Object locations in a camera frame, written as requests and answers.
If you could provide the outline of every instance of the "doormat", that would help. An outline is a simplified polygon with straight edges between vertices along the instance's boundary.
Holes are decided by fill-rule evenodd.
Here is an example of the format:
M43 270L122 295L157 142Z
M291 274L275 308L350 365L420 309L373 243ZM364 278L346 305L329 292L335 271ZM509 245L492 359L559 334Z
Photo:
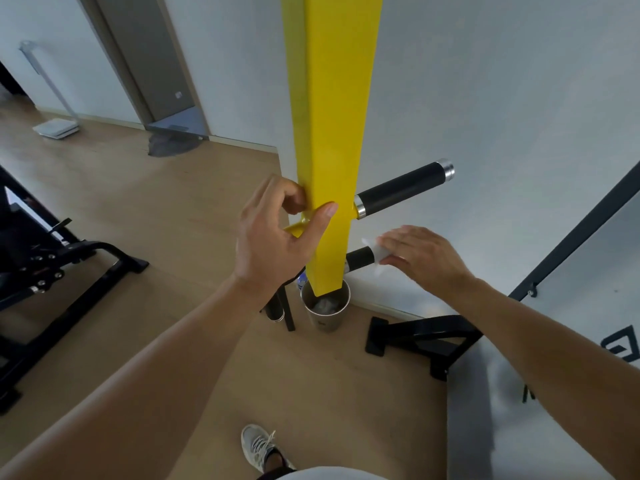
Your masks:
M199 147L202 137L188 133L153 133L149 138L150 157L174 157Z

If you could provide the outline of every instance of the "person's left arm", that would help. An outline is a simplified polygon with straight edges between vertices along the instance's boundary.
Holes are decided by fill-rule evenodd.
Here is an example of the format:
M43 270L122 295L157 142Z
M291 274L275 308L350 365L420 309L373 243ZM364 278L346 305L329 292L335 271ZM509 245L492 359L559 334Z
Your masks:
M268 178L240 217L233 274L2 470L0 480L164 479L196 427L237 341L278 286L315 251L337 204L296 239L281 207L305 208L300 186Z

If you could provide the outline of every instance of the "wooden door frame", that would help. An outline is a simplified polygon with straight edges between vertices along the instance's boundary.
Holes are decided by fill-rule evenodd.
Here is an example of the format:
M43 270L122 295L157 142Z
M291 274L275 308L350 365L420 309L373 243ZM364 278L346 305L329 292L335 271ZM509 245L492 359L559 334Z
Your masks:
M200 111L202 115L202 119L204 121L205 129L207 130L207 134L211 134L211 129L207 123L207 120L204 116L204 111L202 110L202 104L200 103L200 99L198 97L198 92L196 91L195 85L193 83L193 79L191 78L191 74L189 72L189 67L187 66L187 62L184 58L184 54L182 52L182 48L180 47L180 42L178 42L178 37L175 33L175 28L173 27L173 23L171 21L171 17L166 7L166 3L164 0L156 0L158 6L160 8L160 12L163 15L164 24L169 32L171 37L171 41L173 44L173 49L178 58L178 63L180 64L180 68L182 69L182 73L184 78L187 81L187 86L189 91L191 92L191 97L193 99L193 103ZM84 13L89 20L89 23L92 26L92 30L95 33L98 41L100 42L102 48L104 49L107 58L113 67L113 70L116 72L122 87L124 88L127 96L129 97L129 101L133 106L136 114L138 115L140 122L144 125L145 128L149 126L149 124L155 122L151 111L145 101L138 84L136 83L129 66L120 50L107 21L102 14L102 10L100 9L100 5L98 5L98 1L96 0L78 0L80 6L83 8Z

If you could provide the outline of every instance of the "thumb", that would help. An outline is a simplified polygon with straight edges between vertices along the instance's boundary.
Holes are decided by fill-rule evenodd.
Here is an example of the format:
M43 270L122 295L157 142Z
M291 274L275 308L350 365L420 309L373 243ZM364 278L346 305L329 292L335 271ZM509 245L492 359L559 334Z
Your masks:
M411 270L409 261L401 258L400 256L387 256L386 258L380 260L380 264L388 264L390 266L396 267L407 276L409 275L409 272Z
M312 254L318 247L324 231L337 210L338 204L336 202L325 203L318 208L314 216L311 217L309 224L307 224L307 228L296 241L296 245L304 252Z

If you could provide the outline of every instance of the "hand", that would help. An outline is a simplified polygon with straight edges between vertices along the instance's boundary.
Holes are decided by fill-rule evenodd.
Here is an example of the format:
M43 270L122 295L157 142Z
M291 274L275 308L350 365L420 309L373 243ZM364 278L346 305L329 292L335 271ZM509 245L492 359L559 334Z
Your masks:
M380 264L395 266L445 301L475 279L449 241L424 227L402 226L377 242L393 253Z
M281 284L292 279L313 256L338 204L318 208L298 238L280 229L283 207L295 215L307 208L305 191L283 177L268 177L240 213L234 277L251 292L267 300Z

